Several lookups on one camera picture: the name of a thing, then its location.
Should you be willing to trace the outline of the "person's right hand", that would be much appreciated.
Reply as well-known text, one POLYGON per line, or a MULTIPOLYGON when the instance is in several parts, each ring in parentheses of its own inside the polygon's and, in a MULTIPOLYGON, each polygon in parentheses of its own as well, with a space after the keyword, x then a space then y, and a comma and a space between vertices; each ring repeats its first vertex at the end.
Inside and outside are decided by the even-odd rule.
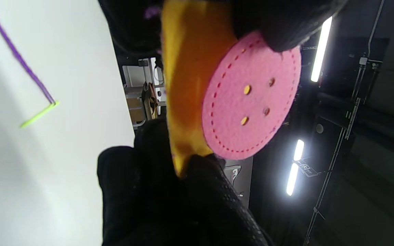
POLYGON ((145 123, 133 147, 97 158, 104 246, 272 246, 224 173, 225 160, 193 155, 176 176, 166 119, 145 123))

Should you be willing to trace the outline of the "person's left hand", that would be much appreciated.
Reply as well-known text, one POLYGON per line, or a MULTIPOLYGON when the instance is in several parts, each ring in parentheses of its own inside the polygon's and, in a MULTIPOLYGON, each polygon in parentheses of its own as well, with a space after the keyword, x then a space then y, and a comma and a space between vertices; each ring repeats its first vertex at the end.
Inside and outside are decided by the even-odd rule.
MULTIPOLYGON (((100 0, 115 45, 125 53, 148 58, 160 52, 160 11, 164 0, 100 0)), ((199 0, 226 3, 237 38, 259 30, 277 52, 303 44, 346 0, 199 0)))

